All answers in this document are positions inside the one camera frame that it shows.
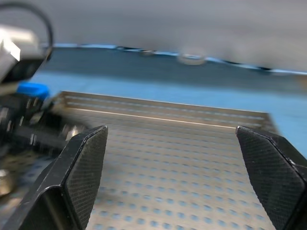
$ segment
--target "perforated metal sheet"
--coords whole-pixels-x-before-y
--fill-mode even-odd
[[[62,97],[65,115],[109,127],[88,230],[274,229],[249,183],[233,121],[273,130],[267,114],[115,97],[106,102],[92,94]]]

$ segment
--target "blurry object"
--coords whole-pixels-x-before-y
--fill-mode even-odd
[[[8,170],[0,169],[0,196],[7,195],[14,188],[14,180]]]
[[[250,183],[276,230],[307,228],[307,160],[283,137],[236,130]]]
[[[0,82],[11,83],[33,77],[41,64],[49,60],[53,50],[53,30],[49,19],[35,6],[23,2],[2,2],[0,11],[23,9],[38,16],[47,28],[48,48],[44,50],[30,30],[0,25]]]
[[[52,105],[42,110],[43,103],[21,93],[0,96],[0,144],[58,156],[71,137],[87,129],[52,112]]]
[[[199,55],[179,54],[177,56],[177,60],[185,65],[198,66],[206,62],[206,57]]]
[[[108,130],[74,136],[39,175],[3,230],[84,230],[100,185]]]
[[[154,50],[141,50],[141,54],[144,56],[152,56],[152,55],[155,55],[155,51]]]
[[[177,53],[199,47],[208,57],[307,71],[307,2],[301,0],[25,1],[48,13],[56,43]],[[33,28],[46,42],[39,22],[25,13],[2,13],[0,22]]]

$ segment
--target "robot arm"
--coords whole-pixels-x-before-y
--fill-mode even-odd
[[[0,25],[0,95],[15,92],[18,83],[32,78],[45,59],[33,32]]]

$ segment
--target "hole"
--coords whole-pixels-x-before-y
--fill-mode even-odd
[[[243,181],[237,181],[239,185],[244,185],[245,183]]]
[[[250,218],[250,214],[247,213],[247,212],[243,212],[243,215],[244,215],[245,218],[248,218],[248,219]]]
[[[150,195],[144,195],[143,197],[144,197],[145,200],[150,200],[151,199]]]
[[[211,199],[211,196],[208,195],[208,194],[205,194],[205,195],[203,195],[203,198],[205,198],[205,199],[207,199],[207,200],[210,200],[210,199]]]
[[[217,191],[219,191],[219,192],[221,192],[221,191],[223,190],[222,187],[220,187],[220,186],[216,186],[215,189],[216,189]]]
[[[180,191],[180,194],[186,195],[186,194],[188,194],[188,192],[187,192],[187,191],[184,191],[184,190],[181,190],[181,191]]]
[[[222,209],[221,207],[218,207],[217,210],[218,210],[219,212],[221,212],[221,213],[225,213],[225,210]]]
[[[234,193],[234,190],[232,188],[226,188],[226,191],[231,194]]]
[[[174,200],[173,199],[167,199],[166,200],[169,204],[173,204],[174,203]]]
[[[205,205],[205,206],[204,206],[204,209],[205,209],[206,211],[211,211],[211,210],[212,210],[212,208],[211,208],[210,206],[208,206],[208,205]]]
[[[222,181],[222,179],[219,178],[219,177],[215,177],[214,179],[215,179],[216,181],[219,181],[219,182]]]
[[[173,189],[173,188],[169,188],[168,191],[169,191],[170,193],[176,193],[176,190]]]
[[[186,202],[184,202],[184,201],[182,201],[182,200],[180,200],[180,201],[179,201],[179,205],[181,205],[181,206],[185,207],[185,206],[187,206],[187,203],[186,203]]]
[[[229,212],[231,215],[238,216],[238,213],[234,210],[229,210]]]
[[[240,194],[242,194],[242,195],[246,195],[246,192],[243,191],[243,190],[241,190],[241,189],[239,189],[238,192],[239,192]]]
[[[101,211],[101,212],[100,212],[100,215],[101,215],[102,217],[106,217],[106,216],[107,216],[107,212],[106,212],[106,211]]]
[[[138,224],[144,224],[144,223],[145,223],[145,220],[140,218],[140,219],[137,220],[137,223],[138,223]]]
[[[125,221],[131,222],[131,221],[132,221],[132,217],[131,217],[131,216],[126,216],[126,217],[125,217]]]
[[[152,185],[150,185],[150,184],[148,184],[148,185],[146,185],[146,186],[145,186],[145,188],[147,188],[147,189],[152,189],[152,188],[153,188],[153,186],[152,186]]]
[[[228,198],[228,202],[229,202],[230,204],[235,204],[235,203],[236,203],[236,201],[235,201],[234,199],[231,199],[231,198]]]
[[[198,221],[198,216],[191,215],[191,219],[192,219],[193,221]]]
[[[114,214],[112,215],[112,218],[113,218],[113,219],[119,219],[119,218],[120,218],[120,214],[114,213]]]
[[[129,208],[131,208],[131,209],[135,209],[135,208],[136,208],[136,206],[135,206],[135,204],[129,204]]]
[[[208,218],[208,217],[205,217],[203,220],[204,220],[207,224],[212,224],[212,220],[211,220],[210,218]]]
[[[246,229],[246,230],[254,230],[254,228],[251,227],[251,226],[249,226],[249,225],[245,225],[245,229]]]
[[[150,222],[150,225],[152,227],[158,227],[158,222],[153,220],[153,221]]]
[[[257,204],[257,203],[254,203],[254,206],[255,206],[256,208],[261,208],[261,205],[260,205],[260,204]]]
[[[163,188],[163,187],[158,187],[158,190],[159,190],[160,192],[164,192],[164,191],[165,191],[165,188]]]
[[[102,229],[103,229],[102,224],[95,224],[94,225],[94,230],[102,230]]]
[[[162,202],[162,201],[163,201],[163,199],[162,199],[161,197],[156,197],[155,200],[156,200],[157,202]]]
[[[192,203],[192,208],[199,208],[200,206],[198,204]]]
[[[198,193],[191,193],[193,197],[199,197],[200,195]]]
[[[181,219],[184,219],[184,217],[185,217],[184,213],[182,213],[182,212],[178,212],[178,213],[177,213],[177,216],[178,216],[179,218],[181,218]]]
[[[139,198],[139,197],[140,197],[140,194],[138,194],[138,193],[133,193],[132,196],[133,196],[134,198]]]
[[[222,220],[218,220],[217,223],[221,226],[221,227],[226,227],[226,223]]]
[[[220,197],[220,196],[217,196],[215,199],[216,199],[217,201],[223,201],[223,198]]]
[[[161,210],[158,209],[158,208],[154,208],[153,211],[154,211],[155,214],[160,214],[161,213]]]
[[[240,200],[240,204],[244,205],[244,206],[248,206],[248,203],[244,200]]]
[[[173,212],[170,211],[170,210],[166,210],[166,211],[165,211],[165,214],[168,215],[168,216],[172,216],[172,215],[173,215]]]
[[[163,224],[163,228],[164,228],[164,229],[171,229],[172,227],[171,227],[170,224],[164,223],[164,224]]]
[[[259,220],[264,220],[264,217],[260,216],[260,215],[256,215],[256,218],[259,219]]]
[[[234,228],[234,229],[239,229],[240,228],[238,224],[233,223],[233,222],[231,223],[231,227]]]
[[[142,210],[143,212],[147,212],[147,211],[148,211],[148,207],[142,206],[142,207],[141,207],[141,210]]]
[[[124,202],[122,202],[122,201],[118,201],[118,202],[117,202],[117,206],[119,206],[119,207],[123,207],[123,206],[124,206]]]

